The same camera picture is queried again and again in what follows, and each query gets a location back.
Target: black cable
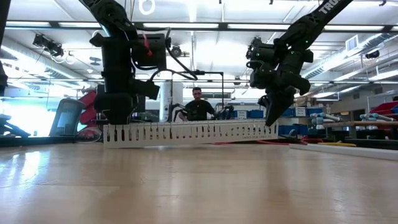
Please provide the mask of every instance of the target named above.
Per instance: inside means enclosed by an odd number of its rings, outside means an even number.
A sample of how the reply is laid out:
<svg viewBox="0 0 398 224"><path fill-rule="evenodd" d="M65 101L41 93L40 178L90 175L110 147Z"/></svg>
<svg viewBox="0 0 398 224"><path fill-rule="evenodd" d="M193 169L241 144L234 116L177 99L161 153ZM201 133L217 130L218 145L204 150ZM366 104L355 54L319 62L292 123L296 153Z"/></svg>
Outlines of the black cable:
<svg viewBox="0 0 398 224"><path fill-rule="evenodd" d="M170 33L171 33L171 28L168 28L167 29L167 33L166 33L166 42L168 41L168 39L170 38ZM186 72L188 72L192 77L193 77L193 79L191 79L191 78L189 78L189 80L194 80L194 81L197 81L198 80L198 77L189 69L189 68L187 68L183 63L181 63L180 62L180 60L179 59L177 59L177 57L176 56L174 56L174 54L172 53L172 51L170 50L170 47L168 46L168 44L166 44L166 50L167 50L167 52L170 54L170 56L186 71Z"/></svg>
<svg viewBox="0 0 398 224"><path fill-rule="evenodd" d="M176 71L174 71L174 70L170 70L170 69L166 69L166 70L158 70L158 71L156 71L156 72L154 72L153 74L152 74L152 76L151 76L151 78L150 78L150 80L152 81L153 79L154 79L154 77L158 74L158 73L160 73L160 72L163 72L163 71L169 71L169 72L172 72L173 74L175 73L175 74L179 74L179 75L181 75L182 77L184 77L184 78L186 78L186 79L188 79L188 80L193 80L193 81L197 81L198 80L198 77L189 69L189 68L187 68L173 53L172 53L172 51L170 50L170 47L169 47L169 43L168 43L168 41L169 41L169 39L170 39L170 33L171 33L171 28L170 27L168 27L168 28L161 28L161 29L146 29L146 28L138 28L138 27L136 27L136 29L137 30L147 30L147 31L162 31L162 30L167 30L167 33L166 33L166 37L165 37L165 39L166 39L166 43L165 43L165 45L166 45L166 51L169 53L169 55L186 71L186 72L188 72L188 74L191 76L191 77L189 77L189 76L187 76L187 75L184 75L184 74L182 74L182 73L180 73L180 72L176 72ZM140 67L138 64L137 64L137 62L136 62L136 60L134 59L134 56L133 56L133 54L131 54L131 57L132 57L132 61L133 61L133 65L136 67L136 68L138 68L139 70L153 70L153 69L156 69L157 67Z"/></svg>
<svg viewBox="0 0 398 224"><path fill-rule="evenodd" d="M154 72L154 73L152 74L152 76L149 78L149 81L153 81L153 79L155 78L155 76L156 76L157 74L159 74L160 72L171 72L172 74L181 75L182 77L184 77L184 78L186 78L186 79L188 79L188 80L192 80L192 81L197 81L197 80L198 80L198 77L197 77L197 76L195 76L195 77L189 77L188 75L185 75L185 74L183 74L183 73L181 73L181 72L176 72L176 71L171 70L171 69L165 69L165 70L158 70L158 71Z"/></svg>
<svg viewBox="0 0 398 224"><path fill-rule="evenodd" d="M260 61L260 60L251 60L251 61L248 61L248 62L246 63L247 68L252 68L252 66L250 65L251 63L260 63L261 65L264 64L264 62L263 62L263 61Z"/></svg>

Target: ceiling light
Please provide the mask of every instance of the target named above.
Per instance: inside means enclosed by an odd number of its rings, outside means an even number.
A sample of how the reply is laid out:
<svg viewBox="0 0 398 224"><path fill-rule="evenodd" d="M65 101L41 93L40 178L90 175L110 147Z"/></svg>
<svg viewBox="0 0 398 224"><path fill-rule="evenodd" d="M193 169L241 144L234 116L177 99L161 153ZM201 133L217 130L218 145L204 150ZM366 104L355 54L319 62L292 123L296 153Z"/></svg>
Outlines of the ceiling light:
<svg viewBox="0 0 398 224"><path fill-rule="evenodd" d="M382 30L384 26L336 26L336 25L327 25L325 26L325 30L347 30L347 31L376 31Z"/></svg>
<svg viewBox="0 0 398 224"><path fill-rule="evenodd" d="M60 22L60 27L101 28L97 22Z"/></svg>
<svg viewBox="0 0 398 224"><path fill-rule="evenodd" d="M371 77L369 79L369 81L382 80L382 79L390 78L390 77L393 77L393 76L396 76L396 75L398 75L398 70L394 70L394 71L390 71L390 72L383 72L383 73L380 73L380 74L378 74L376 76Z"/></svg>
<svg viewBox="0 0 398 224"><path fill-rule="evenodd" d="M229 29L278 29L287 30L289 25L283 24L228 24Z"/></svg>
<svg viewBox="0 0 398 224"><path fill-rule="evenodd" d="M208 23L144 23L147 28L215 29L218 24Z"/></svg>
<svg viewBox="0 0 398 224"><path fill-rule="evenodd" d="M318 93L318 94L314 95L313 97L314 97L314 98L323 98L323 97L326 97L326 96L333 95L333 94L335 94L335 93L336 93L336 92Z"/></svg>
<svg viewBox="0 0 398 224"><path fill-rule="evenodd" d="M358 87L360 87L360 86L349 87L349 88L347 88L347 89L345 89L345 90L341 90L340 93L346 93L346 92L349 92L349 91L351 91L351 90L355 90L355 89L358 88Z"/></svg>
<svg viewBox="0 0 398 224"><path fill-rule="evenodd" d="M15 26L15 27L50 27L49 22L27 22L27 21L8 21L6 26Z"/></svg>

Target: white plastic cable tray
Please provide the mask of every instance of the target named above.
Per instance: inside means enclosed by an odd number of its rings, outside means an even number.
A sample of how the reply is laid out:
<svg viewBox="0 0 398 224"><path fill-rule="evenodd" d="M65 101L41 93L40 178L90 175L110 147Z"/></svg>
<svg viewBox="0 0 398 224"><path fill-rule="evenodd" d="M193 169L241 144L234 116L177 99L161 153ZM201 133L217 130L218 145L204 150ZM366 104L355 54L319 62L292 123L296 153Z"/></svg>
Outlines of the white plastic cable tray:
<svg viewBox="0 0 398 224"><path fill-rule="evenodd" d="M131 123L104 126L104 147L138 148L278 138L278 123L263 119Z"/></svg>

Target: white panel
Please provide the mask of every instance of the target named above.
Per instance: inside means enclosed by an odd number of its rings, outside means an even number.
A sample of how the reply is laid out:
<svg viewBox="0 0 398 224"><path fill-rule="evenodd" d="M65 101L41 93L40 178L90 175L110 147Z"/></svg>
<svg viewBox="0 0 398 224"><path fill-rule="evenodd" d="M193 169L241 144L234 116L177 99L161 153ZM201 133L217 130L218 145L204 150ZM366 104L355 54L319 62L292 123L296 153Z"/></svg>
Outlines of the white panel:
<svg viewBox="0 0 398 224"><path fill-rule="evenodd" d="M164 82L160 88L160 111L159 111L159 120L161 122L167 121L169 118L169 106L170 104L182 104L183 103L183 84L182 83L173 83Z"/></svg>
<svg viewBox="0 0 398 224"><path fill-rule="evenodd" d="M135 123L104 126L105 148L137 148L278 138L278 124L265 120Z"/></svg>

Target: wooden tabletop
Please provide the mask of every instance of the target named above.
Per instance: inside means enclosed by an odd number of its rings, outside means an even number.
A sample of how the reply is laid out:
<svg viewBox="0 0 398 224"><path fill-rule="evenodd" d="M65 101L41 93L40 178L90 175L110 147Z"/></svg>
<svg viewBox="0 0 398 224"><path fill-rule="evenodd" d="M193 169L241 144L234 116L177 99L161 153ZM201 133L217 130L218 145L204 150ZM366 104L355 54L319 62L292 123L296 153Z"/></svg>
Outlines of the wooden tabletop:
<svg viewBox="0 0 398 224"><path fill-rule="evenodd" d="M391 126L398 127L398 121L344 121L336 123L325 123L323 126L325 128L331 127L352 127L352 126Z"/></svg>
<svg viewBox="0 0 398 224"><path fill-rule="evenodd" d="M398 163L271 145L0 150L1 223L398 223Z"/></svg>

